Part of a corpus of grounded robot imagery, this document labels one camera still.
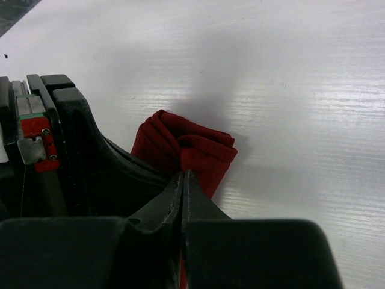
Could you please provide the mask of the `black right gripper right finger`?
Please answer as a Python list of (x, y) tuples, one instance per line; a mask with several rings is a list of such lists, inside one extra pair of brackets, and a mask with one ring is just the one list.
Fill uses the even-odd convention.
[(189, 288), (342, 288), (324, 231), (305, 219), (235, 220), (183, 180), (182, 252)]

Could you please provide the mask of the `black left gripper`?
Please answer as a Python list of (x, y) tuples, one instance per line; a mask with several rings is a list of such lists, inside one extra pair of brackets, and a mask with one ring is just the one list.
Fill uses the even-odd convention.
[(170, 177), (108, 140), (66, 75), (1, 77), (1, 211), (7, 217), (64, 216), (54, 134), (86, 212), (128, 217), (160, 194)]

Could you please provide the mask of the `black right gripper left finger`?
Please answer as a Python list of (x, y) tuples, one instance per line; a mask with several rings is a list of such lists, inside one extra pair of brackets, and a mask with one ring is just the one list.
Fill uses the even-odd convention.
[(2, 288), (178, 288), (182, 173), (122, 217), (1, 223)]

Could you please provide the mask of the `dark red cloth napkin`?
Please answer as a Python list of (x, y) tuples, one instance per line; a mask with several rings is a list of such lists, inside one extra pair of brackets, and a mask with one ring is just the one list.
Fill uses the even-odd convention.
[(167, 175), (161, 192), (126, 219), (143, 288), (230, 288), (241, 224), (212, 201), (237, 151), (227, 133), (157, 111), (142, 123), (132, 155)]

